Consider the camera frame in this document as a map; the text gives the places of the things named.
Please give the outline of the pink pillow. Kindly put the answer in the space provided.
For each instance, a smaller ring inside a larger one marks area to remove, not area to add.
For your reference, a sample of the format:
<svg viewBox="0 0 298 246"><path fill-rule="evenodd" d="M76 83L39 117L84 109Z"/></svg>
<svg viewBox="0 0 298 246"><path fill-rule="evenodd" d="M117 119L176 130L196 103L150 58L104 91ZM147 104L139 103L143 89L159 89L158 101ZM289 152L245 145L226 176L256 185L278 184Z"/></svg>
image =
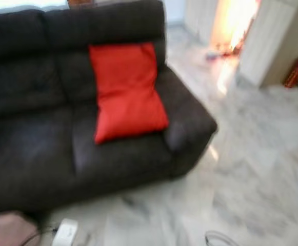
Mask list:
<svg viewBox="0 0 298 246"><path fill-rule="evenodd" d="M0 246L21 246L38 227L18 211L0 213Z"/></svg>

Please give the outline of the dark brown fabric sofa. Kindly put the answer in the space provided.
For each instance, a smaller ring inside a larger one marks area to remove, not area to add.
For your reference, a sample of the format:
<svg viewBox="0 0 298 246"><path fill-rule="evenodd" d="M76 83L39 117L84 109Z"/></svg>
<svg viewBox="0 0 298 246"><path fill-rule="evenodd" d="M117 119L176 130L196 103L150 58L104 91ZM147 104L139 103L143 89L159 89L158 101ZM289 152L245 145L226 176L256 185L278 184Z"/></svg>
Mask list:
<svg viewBox="0 0 298 246"><path fill-rule="evenodd" d="M38 213L187 174L217 122L167 66L160 0L0 10L0 213ZM169 120L97 145L89 47L152 43Z"/></svg>

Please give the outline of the white ribbed cabinet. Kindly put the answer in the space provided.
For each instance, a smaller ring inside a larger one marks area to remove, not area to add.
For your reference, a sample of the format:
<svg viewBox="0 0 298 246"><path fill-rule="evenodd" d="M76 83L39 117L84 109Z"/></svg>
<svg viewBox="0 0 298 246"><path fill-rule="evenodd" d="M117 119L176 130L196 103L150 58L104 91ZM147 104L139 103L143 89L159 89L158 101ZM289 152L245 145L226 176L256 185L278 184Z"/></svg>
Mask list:
<svg viewBox="0 0 298 246"><path fill-rule="evenodd" d="M185 0L185 27L205 45L212 39L217 3L218 0Z"/></svg>
<svg viewBox="0 0 298 246"><path fill-rule="evenodd" d="M243 85L282 85L298 59L298 0L261 0L236 77Z"/></svg>

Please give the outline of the brown wooden furniture piece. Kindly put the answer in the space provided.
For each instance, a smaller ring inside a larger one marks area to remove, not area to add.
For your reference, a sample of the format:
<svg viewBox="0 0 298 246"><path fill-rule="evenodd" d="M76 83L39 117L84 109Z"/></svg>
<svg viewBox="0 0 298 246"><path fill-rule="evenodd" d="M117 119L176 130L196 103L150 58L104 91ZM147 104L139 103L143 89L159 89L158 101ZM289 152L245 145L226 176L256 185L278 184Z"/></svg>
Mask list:
<svg viewBox="0 0 298 246"><path fill-rule="evenodd" d="M92 7L96 0L67 0L70 9L78 9L83 7Z"/></svg>

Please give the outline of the red fire extinguisher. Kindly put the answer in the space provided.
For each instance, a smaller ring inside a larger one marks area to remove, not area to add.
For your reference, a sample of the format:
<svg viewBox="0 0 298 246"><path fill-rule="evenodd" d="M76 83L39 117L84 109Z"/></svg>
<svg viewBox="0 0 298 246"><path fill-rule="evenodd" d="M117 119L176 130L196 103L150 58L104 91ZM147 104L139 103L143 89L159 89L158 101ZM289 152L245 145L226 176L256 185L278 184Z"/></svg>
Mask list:
<svg viewBox="0 0 298 246"><path fill-rule="evenodd" d="M295 59L292 64L287 77L282 82L283 87L285 88L294 88L298 86L298 58Z"/></svg>

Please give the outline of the red pillow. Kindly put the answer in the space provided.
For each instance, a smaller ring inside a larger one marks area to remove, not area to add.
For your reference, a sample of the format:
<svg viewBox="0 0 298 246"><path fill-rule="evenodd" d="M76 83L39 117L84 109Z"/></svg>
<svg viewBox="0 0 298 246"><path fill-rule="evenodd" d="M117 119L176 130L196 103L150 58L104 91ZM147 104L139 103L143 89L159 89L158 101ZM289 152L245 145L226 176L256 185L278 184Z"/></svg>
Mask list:
<svg viewBox="0 0 298 246"><path fill-rule="evenodd" d="M152 43L90 46L89 58L97 89L97 145L168 128L155 89L158 65Z"/></svg>

